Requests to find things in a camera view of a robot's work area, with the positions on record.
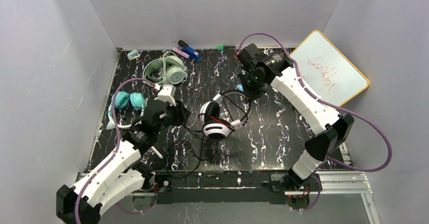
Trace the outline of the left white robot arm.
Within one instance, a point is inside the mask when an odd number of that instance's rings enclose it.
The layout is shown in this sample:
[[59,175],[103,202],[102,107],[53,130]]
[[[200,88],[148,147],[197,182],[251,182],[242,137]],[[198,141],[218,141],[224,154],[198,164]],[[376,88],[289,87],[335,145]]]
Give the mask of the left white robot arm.
[[181,100],[150,102],[95,169],[71,187],[58,189],[56,216],[64,223],[98,223],[106,210],[148,181],[150,167],[137,161],[157,143],[160,133],[184,125],[189,116]]

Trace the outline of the black and white headphones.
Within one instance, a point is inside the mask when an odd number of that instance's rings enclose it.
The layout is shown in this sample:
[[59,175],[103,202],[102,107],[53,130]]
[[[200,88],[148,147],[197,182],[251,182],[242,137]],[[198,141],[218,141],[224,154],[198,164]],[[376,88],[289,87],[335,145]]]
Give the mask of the black and white headphones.
[[[225,100],[230,101],[239,110],[243,111],[240,106],[236,105],[236,103],[229,98],[230,96],[240,96],[243,98],[244,102],[247,104],[247,110],[244,111],[244,115],[241,118],[227,121],[220,118],[220,104],[228,108]],[[202,133],[200,146],[203,147],[206,141],[215,142],[218,145],[220,141],[228,138],[233,132],[245,127],[250,119],[251,110],[252,102],[242,91],[235,89],[217,94],[211,101],[201,106],[197,115],[197,118],[202,123],[202,128],[199,131]]]

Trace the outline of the teal cat ear headphones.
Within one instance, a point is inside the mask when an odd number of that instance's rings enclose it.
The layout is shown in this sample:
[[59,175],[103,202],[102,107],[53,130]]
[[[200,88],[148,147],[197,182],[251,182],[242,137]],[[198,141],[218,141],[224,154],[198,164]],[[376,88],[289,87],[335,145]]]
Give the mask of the teal cat ear headphones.
[[111,104],[107,111],[108,116],[108,123],[106,126],[107,130],[111,130],[116,128],[114,125],[114,117],[113,117],[113,111],[114,110],[122,110],[128,106],[128,104],[131,104],[134,110],[140,112],[140,116],[143,116],[144,109],[146,106],[146,101],[142,93],[127,93],[125,91],[119,91],[116,94],[115,100],[112,99]]

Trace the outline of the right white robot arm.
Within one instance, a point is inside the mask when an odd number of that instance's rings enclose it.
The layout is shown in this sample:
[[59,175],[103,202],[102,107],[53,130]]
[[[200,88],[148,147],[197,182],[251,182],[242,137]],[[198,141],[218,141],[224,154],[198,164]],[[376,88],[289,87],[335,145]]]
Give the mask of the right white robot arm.
[[310,87],[296,74],[296,62],[288,53],[266,55],[252,43],[237,54],[237,60],[244,71],[239,76],[244,93],[251,101],[260,98],[265,86],[270,85],[287,98],[314,134],[288,171],[287,183],[299,187],[345,141],[354,119],[322,104],[318,97],[313,98]]

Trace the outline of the mint green gaming headphones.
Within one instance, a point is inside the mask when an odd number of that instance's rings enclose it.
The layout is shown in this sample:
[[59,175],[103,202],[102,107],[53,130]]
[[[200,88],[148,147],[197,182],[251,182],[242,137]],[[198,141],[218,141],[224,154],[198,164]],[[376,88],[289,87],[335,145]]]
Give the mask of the mint green gaming headphones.
[[184,62],[173,52],[149,62],[143,69],[144,79],[159,85],[182,83],[188,76]]

